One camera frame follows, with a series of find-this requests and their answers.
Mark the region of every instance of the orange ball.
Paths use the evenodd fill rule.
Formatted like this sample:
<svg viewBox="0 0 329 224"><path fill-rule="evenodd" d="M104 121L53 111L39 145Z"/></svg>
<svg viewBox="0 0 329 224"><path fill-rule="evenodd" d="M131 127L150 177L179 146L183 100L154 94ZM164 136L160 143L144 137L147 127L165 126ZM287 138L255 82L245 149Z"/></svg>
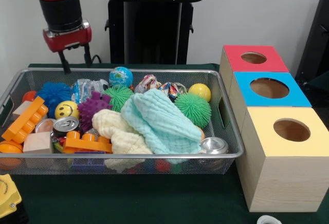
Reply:
<svg viewBox="0 0 329 224"><path fill-rule="evenodd" d="M25 101L33 102L34 101L35 94L36 94L36 91L35 90L31 90L31 91L26 92L23 95L22 103L25 102Z"/></svg>
<svg viewBox="0 0 329 224"><path fill-rule="evenodd" d="M23 146L13 141L3 141L0 143L0 153L21 154ZM13 170L21 165L20 158L0 158L0 169Z"/></svg>

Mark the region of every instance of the wooden cube box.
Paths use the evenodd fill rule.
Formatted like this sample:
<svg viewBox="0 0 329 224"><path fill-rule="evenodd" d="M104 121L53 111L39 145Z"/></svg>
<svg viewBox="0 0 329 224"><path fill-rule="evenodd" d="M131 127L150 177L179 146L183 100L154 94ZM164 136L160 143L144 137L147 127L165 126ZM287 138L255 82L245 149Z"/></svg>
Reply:
<svg viewBox="0 0 329 224"><path fill-rule="evenodd" d="M240 131L247 106L311 107L286 72L235 72L229 99Z"/></svg>
<svg viewBox="0 0 329 224"><path fill-rule="evenodd" d="M220 73L228 95L237 71L289 72L273 46L224 45Z"/></svg>
<svg viewBox="0 0 329 224"><path fill-rule="evenodd" d="M248 107L236 165L251 212L315 212L329 186L329 132L310 107Z"/></svg>

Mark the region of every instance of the circular hole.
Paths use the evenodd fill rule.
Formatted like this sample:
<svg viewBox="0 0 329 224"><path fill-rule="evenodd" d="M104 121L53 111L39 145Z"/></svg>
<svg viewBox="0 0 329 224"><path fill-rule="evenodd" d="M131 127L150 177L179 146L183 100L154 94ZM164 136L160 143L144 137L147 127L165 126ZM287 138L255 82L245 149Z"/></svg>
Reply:
<svg viewBox="0 0 329 224"><path fill-rule="evenodd" d="M264 55L256 52L244 53L243 55L241 55L241 58L251 64L262 64L267 60Z"/></svg>
<svg viewBox="0 0 329 224"><path fill-rule="evenodd" d="M298 120L278 120L274 123L273 127L280 137L290 141L303 142L310 137L310 131L308 127Z"/></svg>
<svg viewBox="0 0 329 224"><path fill-rule="evenodd" d="M250 88L256 94L271 99L283 98L289 94L288 86L270 78L260 78L252 81Z"/></svg>

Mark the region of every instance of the can lid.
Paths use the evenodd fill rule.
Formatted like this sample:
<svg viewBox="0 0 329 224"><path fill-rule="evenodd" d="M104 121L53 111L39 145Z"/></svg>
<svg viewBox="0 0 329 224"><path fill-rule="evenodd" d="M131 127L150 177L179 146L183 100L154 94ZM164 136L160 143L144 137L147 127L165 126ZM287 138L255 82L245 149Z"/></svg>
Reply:
<svg viewBox="0 0 329 224"><path fill-rule="evenodd" d="M64 133L74 130L78 126L79 120L72 116L60 118L53 125L55 130Z"/></svg>
<svg viewBox="0 0 329 224"><path fill-rule="evenodd" d="M207 154L226 154L228 152L227 142L217 137L202 140L201 148L205 150Z"/></svg>

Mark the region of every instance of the metal basket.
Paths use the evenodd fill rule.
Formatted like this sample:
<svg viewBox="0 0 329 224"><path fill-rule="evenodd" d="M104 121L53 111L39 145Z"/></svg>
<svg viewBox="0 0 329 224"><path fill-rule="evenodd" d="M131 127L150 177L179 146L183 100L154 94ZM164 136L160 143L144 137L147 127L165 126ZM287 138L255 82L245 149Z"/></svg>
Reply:
<svg viewBox="0 0 329 224"><path fill-rule="evenodd" d="M111 69L72 69L71 74L65 75L59 68L28 68L18 72L0 98L2 107L0 120L3 121L0 134L11 124L12 111L20 105L27 91L41 89L48 81L64 82L72 86L77 79L82 78L107 80L110 71ZM212 94L210 101L212 116L204 132L206 137L219 137L226 140L229 144L229 153L224 155L0 154L0 174L225 174L234 159L243 153L244 147L220 74L211 70L132 69L132 72L134 86L146 74L154 74L161 83L179 82L186 87L195 83L206 84ZM126 167L135 166L119 173L106 167L117 162Z"/></svg>

